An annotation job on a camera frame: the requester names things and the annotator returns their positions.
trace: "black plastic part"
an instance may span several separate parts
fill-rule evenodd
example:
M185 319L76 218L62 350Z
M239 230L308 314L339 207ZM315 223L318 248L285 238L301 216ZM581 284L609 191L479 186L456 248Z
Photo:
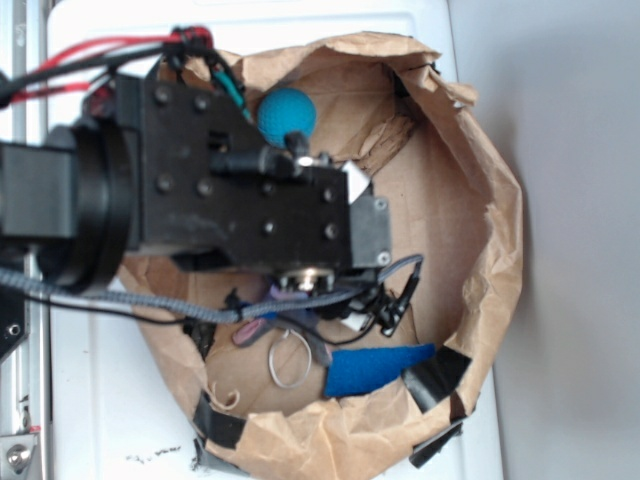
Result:
M284 144L293 158L309 156L310 145L307 136L299 130L289 132L284 136Z
M261 159L269 164L275 155L276 164L286 166L285 177L295 173L295 165L291 159L281 162L286 152L268 148L228 96L148 79L136 83L122 75L115 82L117 95L139 106L136 116L116 101L116 122L140 132L128 144L132 157L139 152L133 213L139 231L129 241L137 253L171 256L187 270L233 267L273 274L310 266L352 268L344 172L309 167L312 183L268 180ZM212 158L226 175L211 171ZM245 174L229 170L247 165ZM276 167L272 173L280 177L282 171ZM275 186L272 195L264 193L266 181ZM323 200L327 189L336 193L332 203ZM330 224L339 232L335 239L323 235Z
M22 262L0 262L0 266L22 270ZM27 337L27 321L23 297L0 288L0 364Z
M38 264L47 281L85 293L103 290L126 249L131 222L131 161L120 129L110 121L59 127L49 145L75 151L65 212L73 239L42 248Z
M363 194L351 205L351 252L354 268L386 266L382 253L391 252L391 220L386 200Z
M203 359L207 358L209 350L211 350L211 347L213 346L216 324L206 322L186 324L183 328L183 332L191 337L193 343L196 344L198 352L200 352L200 356Z
M434 438L430 438L420 445L413 447L413 454L409 456L409 461L416 468L421 468L425 463L431 460L436 453L442 450L442 447L451 440L462 433L462 422L457 422L451 425L448 429L444 430Z
M471 359L442 347L435 356L402 372L402 379L420 410L425 413L453 394Z
M3 243L42 245L73 238L75 163L71 151L0 143Z
M193 440L196 447L196 464L203 467L212 468L220 472L231 473L240 477L249 477L250 475L236 467L234 464L229 463L221 458L216 457L213 453L209 452L205 448L205 440L198 437Z
M385 295L386 304L376 317L378 323L382 325L383 335L387 337L393 336L396 329L400 325L400 320L402 320L402 317L407 311L407 308L411 303L413 293L415 292L416 287L418 286L418 282L420 281L420 276L418 275L419 268L419 266L416 267L416 271L414 272L414 274L411 275L407 280L400 298L396 300L389 297L388 295Z
M193 415L193 424L212 442L224 448L235 448L246 420L216 412L211 408L210 402L209 395L202 392Z

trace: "teal foam ball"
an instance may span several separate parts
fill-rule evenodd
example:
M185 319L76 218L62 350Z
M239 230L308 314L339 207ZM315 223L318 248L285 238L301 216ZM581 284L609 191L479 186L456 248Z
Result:
M271 145L285 148L284 136L295 130L307 138L316 126L316 107L309 96L295 88L269 93L258 108L258 129Z

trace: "gray braided cable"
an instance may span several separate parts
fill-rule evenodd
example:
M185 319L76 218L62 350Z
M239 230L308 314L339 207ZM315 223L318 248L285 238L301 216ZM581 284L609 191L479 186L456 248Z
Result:
M397 261L393 265L380 272L378 283L382 284L384 280L389 278L401 268L413 263L421 263L422 260L422 255L412 255ZM55 295L66 298L80 298L84 300L97 300L109 303L164 309L204 322L227 324L235 323L241 320L241 318L239 318L240 313L242 318L255 318L266 315L268 313L280 313L289 310L306 308L319 308L349 300L350 298L353 298L354 296L361 293L360 290L343 290L306 299L273 300L268 302L256 303L254 305L249 305L242 308L241 311L233 311L214 310L170 297L142 295L137 293L118 292L112 290L105 291L104 293L98 295L80 297L62 287L44 283L39 280L29 278L22 272L2 267L0 267L0 285L14 290L19 290L24 293L40 294L46 296Z

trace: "blue foam piece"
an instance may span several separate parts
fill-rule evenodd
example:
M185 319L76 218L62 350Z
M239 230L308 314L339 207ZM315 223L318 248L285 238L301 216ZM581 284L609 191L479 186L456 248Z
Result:
M303 91L281 88L262 100L257 125L269 143L284 148L284 137L289 132L298 130L311 136L316 125L316 107Z
M324 394L344 397L370 393L436 353L433 343L411 347L363 348L333 352Z

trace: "white wall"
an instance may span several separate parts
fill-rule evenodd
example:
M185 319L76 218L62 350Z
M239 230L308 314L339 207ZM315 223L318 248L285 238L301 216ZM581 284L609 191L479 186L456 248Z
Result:
M506 478L638 478L640 2L450 6L459 78L527 198L496 365Z

